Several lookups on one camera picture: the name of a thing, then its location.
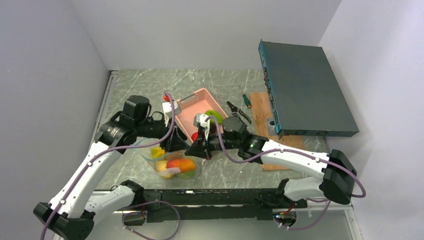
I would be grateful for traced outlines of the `red cracked fruit toy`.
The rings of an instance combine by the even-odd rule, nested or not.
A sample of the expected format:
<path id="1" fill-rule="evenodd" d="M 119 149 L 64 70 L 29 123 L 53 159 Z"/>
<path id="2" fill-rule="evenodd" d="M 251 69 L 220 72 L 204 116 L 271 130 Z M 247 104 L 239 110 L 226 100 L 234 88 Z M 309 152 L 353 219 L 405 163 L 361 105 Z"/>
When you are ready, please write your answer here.
<path id="1" fill-rule="evenodd" d="M 198 133 L 197 132 L 195 132 L 195 133 L 193 133 L 192 135 L 191 135 L 191 140 L 193 141 L 193 142 L 195 142 L 196 140 L 197 140 L 197 138 L 198 138 Z"/>

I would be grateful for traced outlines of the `orange red mango toy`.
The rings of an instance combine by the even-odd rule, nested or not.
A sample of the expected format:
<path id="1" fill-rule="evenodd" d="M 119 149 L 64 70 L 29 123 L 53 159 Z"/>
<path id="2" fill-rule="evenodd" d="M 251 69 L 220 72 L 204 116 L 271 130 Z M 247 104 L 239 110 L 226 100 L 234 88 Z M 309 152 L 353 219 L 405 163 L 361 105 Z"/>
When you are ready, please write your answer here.
<path id="1" fill-rule="evenodd" d="M 175 158 L 167 162 L 166 168 L 167 169 L 179 168 L 180 172 L 183 173 L 186 171 L 195 170 L 196 164 L 190 158 Z"/>

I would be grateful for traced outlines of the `yellow starfruit toy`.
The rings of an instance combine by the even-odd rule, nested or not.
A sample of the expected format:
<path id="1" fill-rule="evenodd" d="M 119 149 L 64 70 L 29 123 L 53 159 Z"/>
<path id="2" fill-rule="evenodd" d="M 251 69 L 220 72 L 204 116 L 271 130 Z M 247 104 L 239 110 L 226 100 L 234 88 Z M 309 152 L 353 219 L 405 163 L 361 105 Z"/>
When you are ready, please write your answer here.
<path id="1" fill-rule="evenodd" d="M 154 147 L 150 150 L 151 158 L 152 159 L 160 159 L 162 158 L 167 152 L 160 148 L 160 147 Z"/>

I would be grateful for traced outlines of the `clear zip top bag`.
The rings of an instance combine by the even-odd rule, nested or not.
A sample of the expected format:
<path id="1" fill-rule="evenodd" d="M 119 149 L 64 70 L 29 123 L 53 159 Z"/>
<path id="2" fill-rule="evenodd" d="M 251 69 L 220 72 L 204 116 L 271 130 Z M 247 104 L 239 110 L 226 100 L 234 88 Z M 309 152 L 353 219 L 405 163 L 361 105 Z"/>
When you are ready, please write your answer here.
<path id="1" fill-rule="evenodd" d="M 183 150 L 165 150 L 159 144 L 155 144 L 149 147 L 138 147 L 134 151 L 165 180 L 191 179 L 201 172 L 197 159 L 186 156 Z"/>

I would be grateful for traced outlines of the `green cabbage toy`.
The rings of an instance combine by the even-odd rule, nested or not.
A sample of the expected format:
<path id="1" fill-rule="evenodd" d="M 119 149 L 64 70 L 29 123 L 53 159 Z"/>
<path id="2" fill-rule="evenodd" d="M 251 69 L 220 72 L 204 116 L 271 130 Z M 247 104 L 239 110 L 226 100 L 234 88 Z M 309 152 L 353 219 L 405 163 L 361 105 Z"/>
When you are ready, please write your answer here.
<path id="1" fill-rule="evenodd" d="M 177 174 L 178 178 L 182 178 L 182 179 L 189 179 L 192 178 L 196 175 L 196 170 L 189 170 L 189 171 L 185 171 L 185 172 L 181 172 Z"/>

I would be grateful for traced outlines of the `yellow bumpy fruit toy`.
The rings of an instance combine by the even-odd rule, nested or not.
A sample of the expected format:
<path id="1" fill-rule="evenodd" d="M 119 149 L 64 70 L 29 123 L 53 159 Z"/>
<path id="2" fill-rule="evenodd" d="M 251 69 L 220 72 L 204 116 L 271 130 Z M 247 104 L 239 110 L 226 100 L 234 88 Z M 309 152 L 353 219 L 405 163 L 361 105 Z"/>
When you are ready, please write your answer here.
<path id="1" fill-rule="evenodd" d="M 155 163 L 155 170 L 160 177 L 162 177 L 163 179 L 169 180 L 173 177 L 173 174 L 163 173 L 163 171 L 165 172 L 167 171 L 167 163 L 168 162 L 166 160 L 157 161 Z"/>

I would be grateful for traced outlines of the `pink plastic basket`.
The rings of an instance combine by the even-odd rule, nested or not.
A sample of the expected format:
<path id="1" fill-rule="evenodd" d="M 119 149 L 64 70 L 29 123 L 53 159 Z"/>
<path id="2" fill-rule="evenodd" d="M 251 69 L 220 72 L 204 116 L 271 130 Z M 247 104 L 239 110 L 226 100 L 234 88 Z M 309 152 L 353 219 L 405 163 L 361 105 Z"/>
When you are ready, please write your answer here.
<path id="1" fill-rule="evenodd" d="M 198 113 L 204 114 L 208 110 L 213 110 L 219 113 L 223 119 L 228 117 L 206 88 L 198 89 L 193 94 L 178 99 L 176 102 L 181 112 L 176 115 L 175 119 L 182 132 L 188 137 L 187 141 L 190 144 L 193 143 L 192 134 L 198 131 L 198 128 L 194 125 L 194 118 Z"/>

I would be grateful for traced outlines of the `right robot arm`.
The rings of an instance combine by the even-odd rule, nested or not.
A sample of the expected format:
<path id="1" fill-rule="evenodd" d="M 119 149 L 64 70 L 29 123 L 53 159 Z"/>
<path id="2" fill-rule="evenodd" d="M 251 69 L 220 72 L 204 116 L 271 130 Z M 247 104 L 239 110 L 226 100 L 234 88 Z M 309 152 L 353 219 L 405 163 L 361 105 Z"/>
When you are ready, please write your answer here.
<path id="1" fill-rule="evenodd" d="M 219 124 L 215 117 L 198 113 L 193 124 L 198 134 L 186 150 L 187 156 L 209 159 L 212 152 L 221 151 L 236 164 L 277 165 L 306 174 L 307 178 L 280 182 L 275 200 L 282 208 L 308 198 L 348 205 L 352 198 L 366 196 L 356 169 L 340 150 L 325 153 L 290 147 L 250 133 L 247 125 L 233 116 Z"/>

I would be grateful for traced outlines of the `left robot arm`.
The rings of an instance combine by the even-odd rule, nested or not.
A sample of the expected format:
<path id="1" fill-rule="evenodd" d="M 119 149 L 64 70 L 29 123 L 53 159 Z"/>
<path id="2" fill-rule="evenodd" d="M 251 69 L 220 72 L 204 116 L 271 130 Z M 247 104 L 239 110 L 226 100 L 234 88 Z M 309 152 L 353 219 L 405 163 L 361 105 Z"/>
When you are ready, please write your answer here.
<path id="1" fill-rule="evenodd" d="M 126 150 L 136 148 L 138 137 L 154 139 L 155 144 L 187 145 L 178 136 L 176 117 L 179 103 L 173 99 L 163 107 L 164 122 L 148 126 L 150 102 L 140 95 L 130 96 L 122 111 L 102 125 L 88 153 L 65 186 L 48 202 L 38 203 L 33 213 L 43 223 L 40 238 L 52 231 L 65 240 L 84 240 L 93 228 L 113 212 L 128 207 L 139 209 L 144 203 L 144 189 L 127 180 L 115 190 L 91 200 L 96 186 Z"/>

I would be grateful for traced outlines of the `green pepper toy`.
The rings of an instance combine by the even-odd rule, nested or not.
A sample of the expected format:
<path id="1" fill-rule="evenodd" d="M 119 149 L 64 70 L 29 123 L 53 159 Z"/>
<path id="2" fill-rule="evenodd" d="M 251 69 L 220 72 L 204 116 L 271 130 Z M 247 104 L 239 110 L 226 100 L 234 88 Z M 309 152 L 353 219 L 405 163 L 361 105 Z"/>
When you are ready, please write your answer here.
<path id="1" fill-rule="evenodd" d="M 209 109 L 204 114 L 207 115 L 207 116 L 214 116 L 219 125 L 221 125 L 223 123 L 224 118 L 222 117 L 222 115 L 220 113 L 218 113 L 215 110 Z"/>

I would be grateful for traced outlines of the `wooden board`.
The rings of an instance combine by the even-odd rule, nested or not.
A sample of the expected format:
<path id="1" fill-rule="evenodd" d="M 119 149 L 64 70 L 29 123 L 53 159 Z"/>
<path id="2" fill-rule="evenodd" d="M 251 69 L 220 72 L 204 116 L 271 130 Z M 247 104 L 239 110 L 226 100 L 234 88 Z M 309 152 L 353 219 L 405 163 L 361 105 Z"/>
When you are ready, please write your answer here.
<path id="1" fill-rule="evenodd" d="M 305 145 L 299 135 L 284 135 L 279 138 L 275 130 L 269 130 L 269 121 L 273 120 L 273 115 L 270 107 L 269 96 L 266 92 L 251 92 L 249 94 L 251 102 L 252 122 L 256 131 L 256 135 L 266 137 L 269 140 L 275 141 L 281 145 L 304 150 Z"/>

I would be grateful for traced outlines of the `black handled pliers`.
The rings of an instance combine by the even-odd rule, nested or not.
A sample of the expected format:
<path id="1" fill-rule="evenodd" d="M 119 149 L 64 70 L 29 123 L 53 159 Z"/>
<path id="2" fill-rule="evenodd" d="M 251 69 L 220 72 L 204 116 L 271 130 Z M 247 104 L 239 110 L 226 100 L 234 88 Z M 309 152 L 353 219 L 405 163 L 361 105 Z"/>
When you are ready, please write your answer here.
<path id="1" fill-rule="evenodd" d="M 251 118 L 246 113 L 244 113 L 240 108 L 238 108 L 237 106 L 235 106 L 234 104 L 232 104 L 230 101 L 227 101 L 226 104 L 230 108 L 231 113 L 234 116 L 238 117 L 238 119 L 240 121 L 243 121 L 242 118 L 241 118 L 241 117 L 243 117 L 249 124 L 252 123 Z"/>

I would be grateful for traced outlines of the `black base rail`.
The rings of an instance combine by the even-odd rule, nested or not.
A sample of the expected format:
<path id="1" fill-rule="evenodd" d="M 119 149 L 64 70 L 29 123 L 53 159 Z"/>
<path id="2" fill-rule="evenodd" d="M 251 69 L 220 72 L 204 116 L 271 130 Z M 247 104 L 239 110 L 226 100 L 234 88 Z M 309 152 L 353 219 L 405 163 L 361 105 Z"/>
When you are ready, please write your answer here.
<path id="1" fill-rule="evenodd" d="M 177 220 L 272 220 L 278 210 L 305 209 L 306 200 L 288 202 L 275 188 L 146 189 L 148 223 Z"/>

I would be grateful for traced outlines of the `green handled screwdriver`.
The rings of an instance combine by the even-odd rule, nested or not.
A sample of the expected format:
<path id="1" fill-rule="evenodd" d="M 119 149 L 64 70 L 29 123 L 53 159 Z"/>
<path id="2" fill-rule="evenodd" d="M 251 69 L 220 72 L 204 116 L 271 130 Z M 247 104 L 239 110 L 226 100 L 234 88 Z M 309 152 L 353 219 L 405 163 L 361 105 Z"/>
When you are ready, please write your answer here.
<path id="1" fill-rule="evenodd" d="M 248 109 L 251 109 L 251 108 L 252 108 L 252 104 L 251 104 L 251 101 L 250 101 L 250 99 L 248 98 L 248 96 L 247 96 L 246 94 L 243 94 L 243 95 L 242 95 L 242 98 L 243 98 L 243 101 L 244 101 L 245 106 L 246 106 Z"/>

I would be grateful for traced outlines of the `dark blue network switch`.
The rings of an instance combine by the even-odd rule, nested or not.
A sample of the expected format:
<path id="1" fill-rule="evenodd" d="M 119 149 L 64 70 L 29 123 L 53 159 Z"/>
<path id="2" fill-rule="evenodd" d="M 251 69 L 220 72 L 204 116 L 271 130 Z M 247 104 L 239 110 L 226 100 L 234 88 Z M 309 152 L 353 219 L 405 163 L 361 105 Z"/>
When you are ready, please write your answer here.
<path id="1" fill-rule="evenodd" d="M 322 47 L 261 40 L 258 52 L 278 137 L 359 133 Z"/>

